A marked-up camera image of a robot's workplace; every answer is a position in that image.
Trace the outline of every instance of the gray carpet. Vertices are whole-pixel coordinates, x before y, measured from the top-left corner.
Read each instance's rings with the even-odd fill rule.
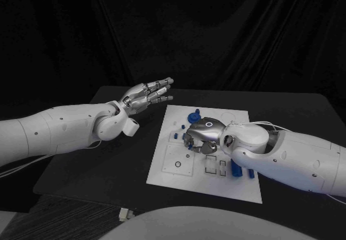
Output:
[[[120,210],[115,206],[42,196],[30,212],[13,217],[0,240],[97,240],[121,224]]]

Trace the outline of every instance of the blue component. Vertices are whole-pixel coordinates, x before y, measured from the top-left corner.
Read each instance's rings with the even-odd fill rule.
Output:
[[[248,174],[250,174],[250,178],[254,179],[255,178],[255,173],[254,173],[252,169],[248,170]]]
[[[200,120],[200,110],[196,109],[193,113],[189,114],[188,116],[188,121],[190,124],[196,123]]]
[[[244,171],[242,171],[242,168],[235,163],[234,159],[231,159],[231,170],[232,170],[232,176],[234,177],[237,177],[237,178],[242,177]]]

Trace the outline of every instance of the dark background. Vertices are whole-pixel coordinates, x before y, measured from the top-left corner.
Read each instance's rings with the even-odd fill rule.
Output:
[[[177,89],[320,93],[345,122],[345,9],[342,0],[4,0],[0,120],[172,77]],[[0,180],[0,210],[30,209],[48,162]]]

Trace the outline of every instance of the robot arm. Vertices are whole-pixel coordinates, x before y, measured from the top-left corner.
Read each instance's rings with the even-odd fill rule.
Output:
[[[121,132],[133,136],[140,127],[131,115],[150,104],[172,100],[162,96],[173,79],[138,84],[120,101],[53,107],[32,116],[0,121],[0,166],[39,155],[69,153]]]
[[[218,120],[211,119],[190,125],[185,142],[193,143],[195,138],[203,145],[216,143],[241,167],[300,190],[346,197],[345,147],[297,132],[268,132],[252,123],[215,125]]]

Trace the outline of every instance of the robot finger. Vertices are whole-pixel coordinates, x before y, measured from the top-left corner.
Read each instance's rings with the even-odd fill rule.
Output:
[[[153,81],[144,84],[146,87],[146,92],[150,94],[156,89],[167,86],[169,84],[172,84],[175,82],[175,80],[167,77],[166,79],[160,80],[160,81]]]
[[[164,87],[162,87],[159,90],[153,91],[149,95],[147,95],[147,101],[151,102],[157,97],[160,97],[167,90],[172,88],[170,85],[166,85]]]
[[[150,101],[150,104],[157,104],[170,100],[173,100],[173,96],[159,96],[154,100]]]

